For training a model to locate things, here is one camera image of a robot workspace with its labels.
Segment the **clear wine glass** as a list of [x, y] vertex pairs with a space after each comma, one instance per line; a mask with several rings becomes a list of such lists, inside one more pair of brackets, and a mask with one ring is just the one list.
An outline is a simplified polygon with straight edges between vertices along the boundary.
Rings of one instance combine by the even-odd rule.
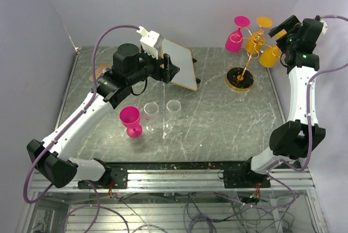
[[144, 106], [144, 117], [146, 120], [147, 131], [154, 133], [156, 131], [159, 106], [155, 102], [149, 102]]
[[170, 100], [166, 104], [166, 122], [165, 125], [169, 130], [175, 130], [176, 123], [181, 116], [182, 107], [178, 100]]

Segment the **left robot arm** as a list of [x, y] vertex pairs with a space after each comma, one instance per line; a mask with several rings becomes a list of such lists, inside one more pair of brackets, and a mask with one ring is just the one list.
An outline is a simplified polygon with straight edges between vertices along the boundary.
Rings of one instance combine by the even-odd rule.
[[111, 69], [101, 76], [79, 108], [42, 141], [33, 139], [28, 143], [27, 151], [36, 170], [56, 188], [74, 180], [90, 180], [99, 188], [107, 187], [112, 180], [112, 168], [99, 159], [73, 158], [73, 148], [97, 122], [131, 95], [133, 85], [149, 77], [169, 83], [179, 71], [168, 54], [155, 58], [134, 44], [119, 46], [113, 54]]

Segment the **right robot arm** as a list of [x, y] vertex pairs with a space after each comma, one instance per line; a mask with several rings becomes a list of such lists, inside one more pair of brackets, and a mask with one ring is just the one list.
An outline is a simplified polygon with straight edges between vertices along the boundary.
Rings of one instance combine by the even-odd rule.
[[292, 15], [273, 27], [268, 17], [257, 18], [259, 30], [249, 38], [243, 36], [250, 20], [237, 16], [238, 29], [226, 41], [228, 51], [236, 53], [245, 46], [248, 59], [258, 59], [266, 68], [274, 67], [284, 56], [284, 66], [290, 82], [290, 110], [287, 120], [270, 136], [269, 146], [260, 154], [242, 163], [232, 163], [220, 177], [225, 188], [270, 187], [269, 172], [281, 165], [295, 169], [299, 159], [309, 161], [312, 151], [326, 136], [319, 127], [315, 109], [315, 80], [319, 74], [319, 56], [314, 48], [327, 23], [316, 16], [303, 21]]

